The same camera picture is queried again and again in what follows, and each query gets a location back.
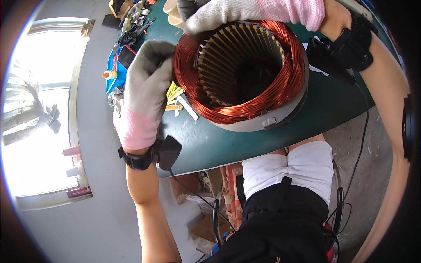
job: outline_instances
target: black wristband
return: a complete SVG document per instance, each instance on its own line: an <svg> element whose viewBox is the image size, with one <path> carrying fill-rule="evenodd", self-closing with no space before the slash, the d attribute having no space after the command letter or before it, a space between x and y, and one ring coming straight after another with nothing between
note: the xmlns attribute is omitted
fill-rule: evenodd
<svg viewBox="0 0 421 263"><path fill-rule="evenodd" d="M373 62L369 48L371 31L378 30L363 15L349 10L352 17L351 29L344 28L338 39L328 45L328 50L345 68L360 72Z"/></svg>
<svg viewBox="0 0 421 263"><path fill-rule="evenodd" d="M146 170L152 163L152 146L143 155L127 154L123 151L123 146L118 149L118 156L123 159L126 164L134 170Z"/></svg>

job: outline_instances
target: glue bottle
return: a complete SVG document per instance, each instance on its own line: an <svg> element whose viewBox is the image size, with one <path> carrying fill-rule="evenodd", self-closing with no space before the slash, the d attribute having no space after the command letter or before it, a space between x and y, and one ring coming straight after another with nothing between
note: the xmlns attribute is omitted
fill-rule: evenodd
<svg viewBox="0 0 421 263"><path fill-rule="evenodd" d="M115 70L106 70L104 73L102 73L102 77L104 77L106 80L111 80L117 78L117 71Z"/></svg>

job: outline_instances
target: black pants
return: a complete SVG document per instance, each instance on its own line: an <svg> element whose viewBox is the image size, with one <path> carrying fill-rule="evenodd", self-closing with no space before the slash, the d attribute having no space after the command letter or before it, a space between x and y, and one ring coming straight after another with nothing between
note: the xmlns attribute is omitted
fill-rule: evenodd
<svg viewBox="0 0 421 263"><path fill-rule="evenodd" d="M240 229L205 262L327 262L328 213L320 196L284 177L247 200Z"/></svg>

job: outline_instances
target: hand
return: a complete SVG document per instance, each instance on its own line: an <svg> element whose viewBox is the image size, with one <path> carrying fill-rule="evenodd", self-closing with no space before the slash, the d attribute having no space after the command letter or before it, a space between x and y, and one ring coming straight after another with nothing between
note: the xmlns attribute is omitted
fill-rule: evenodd
<svg viewBox="0 0 421 263"><path fill-rule="evenodd" d="M236 20L301 23L317 31L325 17L323 0L211 0L184 23L188 34L218 28Z"/></svg>
<svg viewBox="0 0 421 263"><path fill-rule="evenodd" d="M175 47L147 41L127 71L124 104L117 133L125 152L147 149L156 140L173 76Z"/></svg>

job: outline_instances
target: copper wire coil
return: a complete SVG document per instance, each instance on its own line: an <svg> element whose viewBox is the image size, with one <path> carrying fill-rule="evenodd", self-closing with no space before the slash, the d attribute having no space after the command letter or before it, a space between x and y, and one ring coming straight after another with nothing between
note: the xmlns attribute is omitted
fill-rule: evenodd
<svg viewBox="0 0 421 263"><path fill-rule="evenodd" d="M184 34L176 47L174 54L174 73L185 90L185 95L191 106L204 118L219 124L232 124L249 120L261 115L265 110L277 109L289 101L301 89L303 74L303 54L301 42L283 23L263 20L252 21L270 30L281 43L285 62L273 83L257 97L238 105L212 105L199 81L197 53L201 44L196 38Z"/></svg>

